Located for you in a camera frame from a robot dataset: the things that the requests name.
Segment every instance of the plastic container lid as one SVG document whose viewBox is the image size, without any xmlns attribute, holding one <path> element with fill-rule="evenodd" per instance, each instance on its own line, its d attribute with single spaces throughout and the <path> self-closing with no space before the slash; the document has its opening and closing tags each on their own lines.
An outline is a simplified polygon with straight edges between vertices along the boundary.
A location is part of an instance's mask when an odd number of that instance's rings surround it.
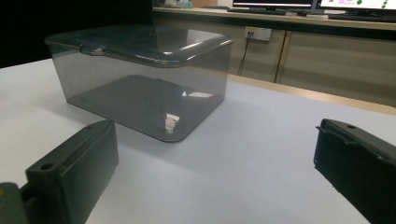
<svg viewBox="0 0 396 224">
<path fill-rule="evenodd" d="M 153 67 L 182 67 L 196 57 L 232 44 L 224 35 L 151 25 L 119 25 L 46 38 L 46 44 L 77 49 Z"/>
</svg>

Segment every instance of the transparent plastic container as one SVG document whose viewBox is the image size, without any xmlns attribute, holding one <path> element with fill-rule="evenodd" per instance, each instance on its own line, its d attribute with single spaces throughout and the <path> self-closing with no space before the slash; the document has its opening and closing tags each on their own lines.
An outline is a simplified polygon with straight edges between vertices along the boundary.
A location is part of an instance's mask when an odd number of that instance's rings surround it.
<svg viewBox="0 0 396 224">
<path fill-rule="evenodd" d="M 69 104 L 164 142 L 183 139 L 224 100 L 232 43 L 150 25 L 46 38 Z"/>
</svg>

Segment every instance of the monitor screen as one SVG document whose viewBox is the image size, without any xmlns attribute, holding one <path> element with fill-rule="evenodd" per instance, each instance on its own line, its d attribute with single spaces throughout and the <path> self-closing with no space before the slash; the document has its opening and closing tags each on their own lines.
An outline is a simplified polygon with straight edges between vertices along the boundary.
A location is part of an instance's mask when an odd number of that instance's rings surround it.
<svg viewBox="0 0 396 224">
<path fill-rule="evenodd" d="M 395 10 L 396 0 L 321 0 L 318 7 L 332 9 L 383 9 Z"/>
<path fill-rule="evenodd" d="M 313 0 L 233 0 L 233 7 L 311 8 L 312 2 Z"/>
</svg>

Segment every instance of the wall outlet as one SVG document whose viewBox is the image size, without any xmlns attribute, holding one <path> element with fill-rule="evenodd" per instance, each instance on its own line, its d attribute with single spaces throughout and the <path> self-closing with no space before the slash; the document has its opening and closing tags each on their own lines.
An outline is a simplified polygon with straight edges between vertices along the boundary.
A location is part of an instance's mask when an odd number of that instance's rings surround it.
<svg viewBox="0 0 396 224">
<path fill-rule="evenodd" d="M 251 33 L 251 39 L 267 40 L 271 38 L 271 29 L 267 28 L 257 28 L 252 26 L 247 26 L 245 28 L 245 38 L 248 38 L 248 34 Z"/>
</svg>

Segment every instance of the white table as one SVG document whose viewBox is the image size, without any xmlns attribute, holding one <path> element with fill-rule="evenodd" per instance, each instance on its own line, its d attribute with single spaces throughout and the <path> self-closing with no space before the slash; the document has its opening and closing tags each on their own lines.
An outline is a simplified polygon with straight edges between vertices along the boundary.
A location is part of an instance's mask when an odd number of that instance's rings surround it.
<svg viewBox="0 0 396 224">
<path fill-rule="evenodd" d="M 51 60 L 0 69 L 0 181 L 102 118 L 66 103 Z M 226 100 L 169 144 L 117 125 L 120 165 L 87 223 L 367 223 L 314 169 L 337 119 L 396 145 L 396 117 L 228 81 Z"/>
</svg>

